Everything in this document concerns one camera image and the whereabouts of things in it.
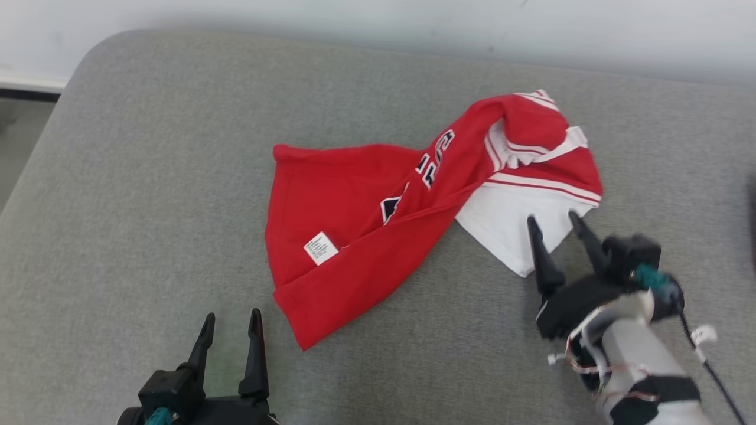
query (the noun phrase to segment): wire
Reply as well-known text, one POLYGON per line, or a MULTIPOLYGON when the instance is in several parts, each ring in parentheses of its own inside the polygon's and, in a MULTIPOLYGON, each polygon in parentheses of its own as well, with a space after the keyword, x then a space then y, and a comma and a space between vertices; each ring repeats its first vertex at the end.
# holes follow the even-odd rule
POLYGON ((578 358, 575 357, 575 354, 572 352, 572 342, 573 342, 572 339, 573 339, 572 335, 567 337, 567 344, 565 347, 564 354, 559 355, 559 356, 555 355, 554 358, 565 359, 567 363, 570 365, 570 367, 572 368, 572 370, 577 372, 578 374, 588 375, 588 374, 599 374, 602 372, 611 373, 611 372, 626 371, 628 369, 636 369, 646 374, 647 377, 651 376, 651 373, 648 372, 643 365, 639 365, 637 363, 621 363, 619 365, 606 366, 604 368, 600 368, 599 366, 583 366, 580 363, 578 363, 578 358))
POLYGON ((625 393, 624 391, 600 392, 596 394, 594 398, 596 400, 606 400, 611 397, 619 397, 620 399, 639 399, 650 403, 654 403, 659 400, 658 396, 643 391, 631 391, 628 393, 625 393))
MULTIPOLYGON (((695 351, 699 351, 698 346, 695 342, 693 342, 693 338, 690 336, 690 326, 688 326, 688 320, 685 318, 685 313, 680 311, 680 322, 683 324, 683 330, 685 331, 685 336, 688 339, 688 342, 690 343, 690 346, 693 347, 695 351)), ((730 409, 733 411, 733 414, 735 415, 735 418, 738 420, 738 423, 740 425, 745 425, 745 419, 743 419, 743 415, 740 413, 740 410, 735 405, 735 402, 733 401, 733 398, 730 396, 730 393, 727 392, 727 389, 724 388, 724 384, 722 384, 722 381, 719 379, 719 376, 716 372, 714 372, 714 368, 709 364, 708 360, 703 358, 702 365, 704 366, 704 369, 709 373, 711 376, 711 379, 714 381, 714 383, 717 384, 717 387, 719 388, 719 391, 722 393, 722 396, 724 397, 724 401, 727 402, 728 405, 730 405, 730 409)))
POLYGON ((173 417, 167 408, 157 408, 147 420, 146 425, 171 425, 173 417))

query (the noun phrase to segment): white wall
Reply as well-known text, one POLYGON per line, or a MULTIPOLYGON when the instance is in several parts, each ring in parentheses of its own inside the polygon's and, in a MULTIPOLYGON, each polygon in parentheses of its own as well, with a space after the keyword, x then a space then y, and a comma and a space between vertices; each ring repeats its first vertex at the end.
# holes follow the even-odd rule
POLYGON ((756 85, 755 0, 0 0, 0 87, 60 90, 87 50, 110 35, 202 20, 348 44, 756 85))

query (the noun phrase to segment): black cable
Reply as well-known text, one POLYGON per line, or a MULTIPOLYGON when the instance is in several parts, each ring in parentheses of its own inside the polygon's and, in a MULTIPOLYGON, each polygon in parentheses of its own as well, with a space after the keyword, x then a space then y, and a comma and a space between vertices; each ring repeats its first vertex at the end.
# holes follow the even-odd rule
MULTIPOLYGON (((690 343, 690 346, 693 347, 693 350, 697 350, 698 347, 696 346, 696 343, 693 342, 693 338, 690 336, 690 327, 688 326, 688 321, 685 319, 685 313, 680 312, 680 322, 683 324, 683 330, 685 331, 685 336, 688 339, 688 342, 690 343)), ((738 420, 738 423, 740 425, 745 425, 745 419, 743 419, 743 415, 740 413, 740 410, 738 410, 738 407, 735 405, 735 402, 733 401, 733 398, 730 396, 730 393, 727 392, 727 390, 724 388, 724 384, 722 384, 722 381, 719 379, 719 376, 716 372, 714 372, 714 368, 709 364, 708 360, 704 360, 702 365, 704 366, 704 369, 709 373, 711 376, 711 379, 714 380, 714 383, 717 384, 717 387, 719 388, 719 391, 722 393, 722 396, 724 397, 724 401, 727 402, 728 405, 730 405, 730 409, 732 409, 733 414, 735 415, 735 418, 738 420)))

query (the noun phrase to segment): teal cable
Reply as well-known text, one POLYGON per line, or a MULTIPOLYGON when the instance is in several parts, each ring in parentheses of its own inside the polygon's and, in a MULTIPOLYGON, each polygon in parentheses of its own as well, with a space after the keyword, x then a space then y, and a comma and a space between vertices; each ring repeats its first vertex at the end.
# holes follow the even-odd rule
POLYGON ((652 292, 658 292, 668 282, 668 278, 655 268, 641 264, 635 269, 635 281, 652 292))
POLYGON ((158 408, 152 413, 145 425, 171 425, 172 423, 171 412, 166 408, 158 408))

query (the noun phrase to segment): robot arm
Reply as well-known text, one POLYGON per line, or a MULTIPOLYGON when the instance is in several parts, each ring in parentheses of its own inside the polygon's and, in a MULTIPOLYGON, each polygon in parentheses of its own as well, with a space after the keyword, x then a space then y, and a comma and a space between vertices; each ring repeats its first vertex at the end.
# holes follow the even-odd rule
POLYGON ((139 391, 141 407, 126 409, 118 425, 277 425, 268 408, 262 314, 253 309, 249 320, 249 353, 238 397, 205 397, 205 360, 214 330, 215 315, 210 313, 189 360, 175 371, 155 371, 139 391))
POLYGON ((570 285, 528 219, 542 296, 536 325, 543 338, 567 341, 549 363, 564 359, 580 374, 607 423, 710 425, 696 384, 648 327, 675 315, 684 322, 680 285, 657 270, 661 247, 641 234, 600 243, 577 214, 570 219, 594 271, 570 285))

